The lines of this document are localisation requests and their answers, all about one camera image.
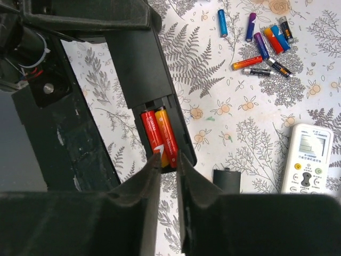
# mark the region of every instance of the tablecloth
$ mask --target tablecloth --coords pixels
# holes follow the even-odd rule
[[[242,193],[278,193],[290,127],[321,125],[335,133],[326,193],[341,183],[341,5],[338,0],[149,0],[162,16],[159,34],[195,147],[196,169],[241,171]],[[224,9],[229,35],[221,38],[217,10]],[[270,55],[295,73],[285,79],[246,76],[231,64],[258,56],[245,41],[250,12],[255,32],[286,15],[295,41]],[[106,44],[64,43],[79,85],[122,181],[145,164],[145,153],[126,108]],[[161,181],[155,254],[181,253],[175,173]]]

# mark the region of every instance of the yellow button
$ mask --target yellow button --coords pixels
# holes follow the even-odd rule
[[[300,170],[302,166],[300,164],[295,164],[295,169]]]

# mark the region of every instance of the white remote control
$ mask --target white remote control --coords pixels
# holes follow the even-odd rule
[[[294,126],[282,193],[324,193],[333,139],[331,129],[308,124]]]

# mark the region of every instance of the table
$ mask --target table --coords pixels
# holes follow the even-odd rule
[[[326,192],[341,183],[341,7],[338,0],[149,0],[163,18],[159,35],[188,125],[198,164],[242,172],[242,193],[278,193],[290,127],[322,125],[335,133]],[[217,10],[225,9],[229,35],[220,38]],[[244,32],[250,12],[255,32],[286,15],[295,42],[270,55],[295,73],[261,78],[232,71],[231,63],[255,57]],[[133,115],[126,108],[106,44],[64,43],[84,97],[122,181],[145,163]],[[206,86],[191,86],[199,79]],[[162,177],[156,255],[180,254],[175,173]]]

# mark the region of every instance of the yellow and red battery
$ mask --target yellow and red battery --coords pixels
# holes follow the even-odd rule
[[[155,111],[147,111],[141,114],[142,122],[153,153],[161,153],[161,166],[166,167],[169,161],[166,154],[166,146],[161,136]]]
[[[160,128],[162,139],[165,143],[165,151],[168,156],[169,164],[172,168],[175,168],[177,166],[176,159],[178,146],[167,111],[164,108],[160,108],[160,110],[155,113],[155,116]]]

